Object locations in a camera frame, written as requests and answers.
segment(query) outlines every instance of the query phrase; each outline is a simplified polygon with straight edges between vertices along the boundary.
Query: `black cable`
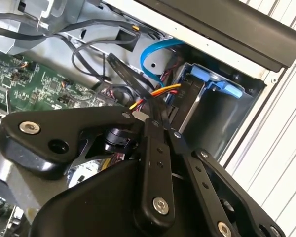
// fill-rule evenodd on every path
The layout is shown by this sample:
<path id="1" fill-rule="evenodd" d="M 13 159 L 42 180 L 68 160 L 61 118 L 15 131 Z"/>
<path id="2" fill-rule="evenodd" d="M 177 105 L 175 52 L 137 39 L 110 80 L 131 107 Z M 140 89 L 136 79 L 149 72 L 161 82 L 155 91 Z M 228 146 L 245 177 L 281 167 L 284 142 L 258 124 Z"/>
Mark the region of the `black cable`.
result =
<path id="1" fill-rule="evenodd" d="M 91 19 L 83 22 L 78 22 L 74 24 L 70 24 L 63 28 L 60 32 L 67 32 L 67 31 L 73 31 L 76 29 L 85 28 L 88 26 L 93 25 L 105 25 L 105 26 L 113 26 L 113 27 L 123 27 L 128 30 L 132 30 L 134 27 L 134 24 L 128 23 L 125 21 L 114 21 L 114 20 L 104 20 L 104 19 Z"/>
<path id="2" fill-rule="evenodd" d="M 73 54 L 72 54 L 72 56 L 71 56 L 71 62 L 72 62 L 72 64 L 73 64 L 73 66 L 74 66 L 79 72 L 84 73 L 84 74 L 87 74 L 87 72 L 85 72 L 84 70 L 80 69 L 80 68 L 76 65 L 76 63 L 75 63 L 75 61 L 74 61 L 74 57 L 75 57 L 75 55 L 76 55 L 78 52 L 80 52 L 80 51 L 82 51 L 82 50 L 84 50 L 84 49 L 86 49 L 86 48 L 88 48 L 88 47 L 90 47 L 90 46 L 92 46 L 92 45 L 94 45 L 94 44 L 99 44 L 99 43 L 105 43 L 105 44 L 130 44 L 130 43 L 134 42 L 135 40 L 137 40 L 138 37 L 139 37 L 139 34 L 137 34 L 137 36 L 136 36 L 134 39 L 132 39 L 132 40 L 128 40 L 128 41 L 122 41 L 122 40 L 98 40 L 98 39 L 95 39 L 95 40 L 89 41 L 89 42 L 87 42 L 87 43 L 81 45 L 80 47 L 78 47 L 78 48 L 73 52 Z"/>
<path id="3" fill-rule="evenodd" d="M 69 48 L 72 52 L 76 50 L 76 47 L 63 35 L 53 35 L 53 37 L 61 39 Z M 84 59 L 84 57 L 78 52 L 76 54 L 77 59 L 81 62 L 81 64 L 89 71 L 91 76 L 94 77 L 100 77 L 97 71 L 93 69 L 93 67 L 90 66 L 90 64 Z"/>
<path id="4" fill-rule="evenodd" d="M 19 22 L 24 22 L 26 24 L 34 24 L 34 19 L 29 18 L 29 17 L 25 17 L 25 16 L 21 16 L 21 17 L 16 17 L 14 14 L 11 13 L 7 13 L 8 15 L 6 15 L 5 17 L 7 19 L 12 19 L 15 21 L 19 21 Z M 91 26 L 91 25 L 97 25 L 97 24 L 102 24 L 102 25 L 106 25 L 106 26 L 113 26 L 113 27 L 123 27 L 126 28 L 128 30 L 136 30 L 138 32 L 141 33 L 145 33 L 148 34 L 150 36 L 155 36 L 158 39 L 160 38 L 160 35 L 148 28 L 148 27 L 142 27 L 142 26 L 136 26 L 132 23 L 128 23 L 128 22 L 124 22 L 124 21 L 114 21 L 114 20 L 103 20 L 103 19 L 91 19 L 91 20 L 87 20 L 84 22 L 79 22 L 79 23 L 74 23 L 74 24 L 70 24 L 68 26 L 66 26 L 65 28 L 63 28 L 62 30 L 60 30 L 59 32 L 66 32 L 66 31 L 72 31 L 72 30 L 76 30 L 76 29 L 80 29 L 83 27 L 87 27 L 87 26 Z M 25 40 L 25 41 L 35 41 L 35 40 L 41 40 L 41 39 L 45 39 L 47 38 L 47 36 L 44 35 L 25 35 L 22 33 L 17 33 L 14 31 L 10 31 L 4 28 L 0 27 L 0 35 L 1 36 L 5 36 L 11 39 L 15 39 L 15 40 Z"/>
<path id="5" fill-rule="evenodd" d="M 25 35 L 22 33 L 6 30 L 1 27 L 0 27 L 0 36 L 5 36 L 11 39 L 24 40 L 24 41 L 35 41 L 35 40 L 42 40 L 46 38 L 46 36 L 43 36 L 43 35 L 37 35 L 37 36 Z"/>
<path id="6" fill-rule="evenodd" d="M 144 100 L 152 98 L 152 95 L 136 79 L 138 73 L 131 70 L 112 53 L 108 55 L 107 62 L 113 68 L 113 70 L 122 78 L 122 80 L 128 86 L 130 86 L 140 98 L 143 98 Z"/>
<path id="7" fill-rule="evenodd" d="M 25 23 L 29 26 L 37 27 L 38 20 L 31 18 L 27 15 L 17 15 L 13 13 L 0 13 L 0 20 L 13 20 L 21 23 Z"/>

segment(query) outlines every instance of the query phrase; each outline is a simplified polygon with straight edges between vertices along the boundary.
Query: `circular hole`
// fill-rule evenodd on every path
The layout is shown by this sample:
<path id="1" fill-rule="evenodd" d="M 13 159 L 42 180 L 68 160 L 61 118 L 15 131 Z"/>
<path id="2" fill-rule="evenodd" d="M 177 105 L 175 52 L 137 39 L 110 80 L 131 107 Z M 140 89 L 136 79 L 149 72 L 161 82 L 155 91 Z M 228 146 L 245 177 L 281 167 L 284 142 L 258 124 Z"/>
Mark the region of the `circular hole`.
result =
<path id="1" fill-rule="evenodd" d="M 48 143 L 49 149 L 56 154 L 65 154 L 69 150 L 69 146 L 66 142 L 60 139 L 54 139 Z"/>
<path id="2" fill-rule="evenodd" d="M 271 237 L 270 232 L 267 230 L 267 228 L 264 225 L 259 224 L 259 228 L 266 237 Z"/>
<path id="3" fill-rule="evenodd" d="M 205 182 L 203 182 L 202 184 L 203 184 L 205 189 L 209 189 L 208 185 Z"/>

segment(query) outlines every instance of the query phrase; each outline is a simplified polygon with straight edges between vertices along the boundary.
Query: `yellow wire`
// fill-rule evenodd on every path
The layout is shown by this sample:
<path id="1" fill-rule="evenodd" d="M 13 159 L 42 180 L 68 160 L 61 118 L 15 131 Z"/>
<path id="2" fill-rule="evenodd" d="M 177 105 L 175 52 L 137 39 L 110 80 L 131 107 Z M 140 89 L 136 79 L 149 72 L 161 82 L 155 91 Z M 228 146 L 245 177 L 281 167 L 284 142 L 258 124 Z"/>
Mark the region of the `yellow wire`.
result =
<path id="1" fill-rule="evenodd" d="M 156 94 L 159 94 L 165 90 L 169 90 L 169 89 L 172 89 L 172 88 L 177 88 L 177 87 L 180 87 L 181 84 L 174 84 L 174 85 L 170 85 L 170 86 L 166 86 L 166 87 L 163 87 L 163 88 L 160 88 L 158 90 L 155 90 L 151 93 L 151 95 L 156 95 Z M 132 110 L 133 108 L 135 108 L 137 105 L 138 105 L 139 101 L 137 101 L 136 103 L 134 103 L 131 107 L 129 107 L 130 110 Z"/>
<path id="2" fill-rule="evenodd" d="M 108 159 L 106 159 L 106 160 L 104 161 L 104 164 L 103 164 L 103 166 L 102 166 L 101 171 L 102 171 L 102 170 L 105 170 L 105 169 L 108 167 L 108 164 L 109 164 L 110 160 L 111 160 L 111 158 L 108 158 Z"/>

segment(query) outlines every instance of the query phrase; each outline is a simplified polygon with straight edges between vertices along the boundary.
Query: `silver screw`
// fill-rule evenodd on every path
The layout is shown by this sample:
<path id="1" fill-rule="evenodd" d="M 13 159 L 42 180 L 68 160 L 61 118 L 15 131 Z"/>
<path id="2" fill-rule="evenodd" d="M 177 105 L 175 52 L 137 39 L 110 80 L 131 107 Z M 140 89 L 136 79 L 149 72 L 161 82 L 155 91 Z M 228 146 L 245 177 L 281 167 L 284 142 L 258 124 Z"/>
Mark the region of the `silver screw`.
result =
<path id="1" fill-rule="evenodd" d="M 153 208 L 161 215 L 166 215 L 169 213 L 168 203 L 162 197 L 156 197 L 152 200 Z"/>
<path id="2" fill-rule="evenodd" d="M 74 45 L 76 45 L 76 46 L 77 46 L 77 45 L 80 45 L 80 42 L 79 42 L 78 40 L 75 39 L 75 40 L 74 40 Z"/>
<path id="3" fill-rule="evenodd" d="M 204 152 L 204 151 L 201 151 L 201 156 L 202 156 L 203 158 L 208 158 L 208 155 L 207 155 L 206 152 Z"/>
<path id="4" fill-rule="evenodd" d="M 176 138 L 181 138 L 181 134 L 178 133 L 178 132 L 175 132 L 174 135 L 175 135 Z"/>
<path id="5" fill-rule="evenodd" d="M 275 233 L 276 237 L 281 237 L 281 234 L 274 226 L 271 226 L 271 230 L 273 231 L 273 233 Z"/>
<path id="6" fill-rule="evenodd" d="M 130 119 L 131 116 L 129 115 L 129 113 L 125 113 L 125 112 L 122 112 L 122 115 L 127 118 L 127 119 Z"/>
<path id="7" fill-rule="evenodd" d="M 23 122 L 19 125 L 19 129 L 26 133 L 26 134 L 30 134 L 30 135 L 35 135 L 38 134 L 40 132 L 40 127 L 37 123 L 34 122 Z"/>
<path id="8" fill-rule="evenodd" d="M 218 229 L 219 229 L 220 233 L 222 234 L 222 236 L 224 236 L 224 237 L 231 237 L 232 236 L 231 230 L 224 222 L 218 222 Z"/>
<path id="9" fill-rule="evenodd" d="M 155 125 L 156 127 L 159 127 L 159 124 L 156 121 L 152 121 L 152 124 Z"/>

